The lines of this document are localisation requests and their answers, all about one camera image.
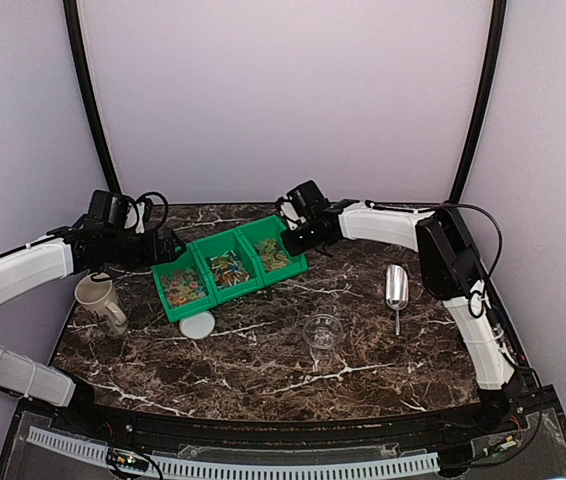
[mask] white mug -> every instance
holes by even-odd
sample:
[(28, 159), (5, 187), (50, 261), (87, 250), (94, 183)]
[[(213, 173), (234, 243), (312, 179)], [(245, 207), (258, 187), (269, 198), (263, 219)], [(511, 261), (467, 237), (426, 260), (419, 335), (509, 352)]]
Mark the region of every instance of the white mug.
[[(97, 280), (105, 279), (107, 275), (98, 274), (94, 277)], [(119, 308), (119, 298), (112, 280), (95, 282), (92, 275), (88, 275), (74, 289), (74, 298), (89, 312), (106, 317), (112, 335), (120, 335), (127, 329), (127, 317)]]

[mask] colorful small item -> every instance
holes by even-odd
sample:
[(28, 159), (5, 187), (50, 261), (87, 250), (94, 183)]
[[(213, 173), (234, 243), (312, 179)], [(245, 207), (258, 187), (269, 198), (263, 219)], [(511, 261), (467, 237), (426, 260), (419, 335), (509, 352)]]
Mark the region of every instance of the colorful small item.
[(232, 250), (218, 257), (208, 258), (207, 264), (212, 271), (214, 282), (219, 288), (233, 287), (239, 283), (247, 282), (251, 278), (241, 257)]
[(261, 257), (261, 262), (263, 262), (263, 268), (266, 273), (292, 264), (285, 254), (285, 250), (283, 250), (280, 243), (275, 238), (266, 238), (260, 242), (256, 245), (256, 251), (259, 257)]
[(161, 276), (163, 294), (170, 308), (181, 307), (186, 303), (207, 296), (207, 290), (192, 268), (176, 270)]

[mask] green bin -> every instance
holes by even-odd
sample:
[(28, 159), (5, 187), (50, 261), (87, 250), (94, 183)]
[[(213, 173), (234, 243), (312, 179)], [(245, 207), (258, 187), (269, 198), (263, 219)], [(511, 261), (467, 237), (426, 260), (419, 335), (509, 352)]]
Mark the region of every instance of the green bin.
[[(154, 275), (156, 289), (158, 290), (159, 298), (161, 299), (165, 314), (167, 315), (167, 319), (170, 321), (170, 323), (175, 323), (182, 318), (186, 318), (196, 313), (209, 310), (217, 304), (217, 300), (214, 296), (214, 281), (209, 276), (209, 274), (206, 273), (205, 270), (202, 270), (200, 268), (194, 254), (195, 249), (192, 247), (192, 244), (188, 244), (187, 251), (183, 255), (181, 255), (175, 262), (164, 263), (162, 265), (152, 267), (152, 274)], [(164, 275), (169, 275), (177, 270), (185, 270), (187, 268), (191, 268), (197, 273), (197, 275), (199, 276), (199, 281), (202, 281), (203, 285), (205, 286), (207, 296), (199, 300), (188, 302), (180, 307), (172, 307), (163, 291), (163, 287), (161, 285), (161, 277)]]
[[(241, 241), (241, 236), (236, 229), (196, 240), (194, 242), (194, 247), (196, 249), (196, 257), (199, 262), (199, 268), (201, 268), (201, 271), (203, 271), (210, 279), (214, 296), (216, 297), (218, 304), (229, 302), (230, 300), (234, 300), (242, 295), (263, 288), (263, 279), (260, 277), (261, 272), (257, 266), (258, 256), (256, 255), (256, 252), (249, 247), (249, 245), (246, 245), (245, 242)], [(219, 288), (219, 286), (214, 282), (212, 271), (208, 266), (208, 259), (218, 257), (228, 251), (233, 251), (241, 258), (243, 265), (250, 274), (251, 278), (246, 282), (239, 283), (232, 287)]]
[[(257, 220), (256, 222), (248, 223), (247, 225), (237, 227), (236, 229), (240, 232), (243, 240), (254, 249), (254, 254), (257, 258), (257, 267), (259, 268), (260, 274), (263, 277), (265, 286), (270, 286), (277, 282), (280, 282), (281, 280), (285, 280), (286, 278), (307, 272), (308, 266), (305, 255), (298, 255), (296, 257), (293, 257), (285, 249), (285, 246), (281, 241), (281, 232), (285, 230), (285, 225), (276, 215)], [(256, 247), (259, 243), (268, 238), (275, 238), (279, 242), (280, 249), (283, 250), (283, 252), (291, 262), (290, 265), (279, 268), (277, 270), (273, 270), (271, 272), (265, 271)]]

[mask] silver scoop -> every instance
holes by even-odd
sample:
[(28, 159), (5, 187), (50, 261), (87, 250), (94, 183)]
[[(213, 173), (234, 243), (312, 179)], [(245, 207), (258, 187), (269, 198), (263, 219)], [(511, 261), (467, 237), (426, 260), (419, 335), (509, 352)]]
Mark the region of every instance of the silver scoop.
[(399, 311), (407, 306), (408, 282), (407, 273), (399, 265), (390, 265), (385, 272), (385, 303), (396, 311), (394, 332), (396, 336), (401, 332)]

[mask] white lid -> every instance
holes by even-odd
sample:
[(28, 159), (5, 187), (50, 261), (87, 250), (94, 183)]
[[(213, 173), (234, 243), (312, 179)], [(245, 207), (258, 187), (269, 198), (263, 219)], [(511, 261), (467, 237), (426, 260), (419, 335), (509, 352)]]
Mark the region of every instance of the white lid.
[(184, 318), (179, 322), (181, 333), (193, 340), (207, 337), (214, 330), (214, 325), (216, 325), (214, 315), (207, 311)]

